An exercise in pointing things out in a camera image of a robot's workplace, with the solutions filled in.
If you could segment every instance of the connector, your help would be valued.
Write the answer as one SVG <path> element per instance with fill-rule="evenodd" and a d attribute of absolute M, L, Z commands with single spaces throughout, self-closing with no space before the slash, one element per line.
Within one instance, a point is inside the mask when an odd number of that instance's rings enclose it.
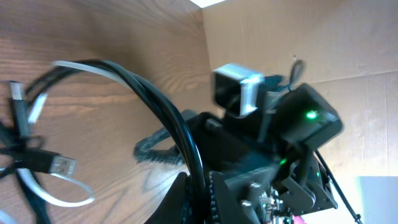
<path fill-rule="evenodd" d="M 18 168 L 30 169 L 34 172 L 59 174 L 71 177 L 76 161 L 63 157 L 59 153 L 39 149 L 28 149 L 17 154 Z"/>

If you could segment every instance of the wooden table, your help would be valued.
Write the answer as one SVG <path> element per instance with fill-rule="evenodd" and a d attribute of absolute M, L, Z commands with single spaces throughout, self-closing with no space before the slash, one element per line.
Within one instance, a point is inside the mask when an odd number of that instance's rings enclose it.
<path fill-rule="evenodd" d="M 2 0 L 0 80 L 29 83 L 53 60 L 103 58 L 154 82 L 180 110 L 213 110 L 201 10 L 188 0 Z M 2 86 L 0 116 L 8 118 Z M 161 124 L 131 90 L 84 73 L 51 89 L 34 134 L 46 149 L 78 161 L 74 178 L 97 199 L 84 207 L 51 205 L 54 223 L 144 223 L 184 166 L 137 162 L 136 142 Z M 0 165 L 6 164 L 0 157 Z M 65 200 L 80 189 L 40 175 Z M 0 209 L 33 223 L 13 176 L 0 180 Z"/>

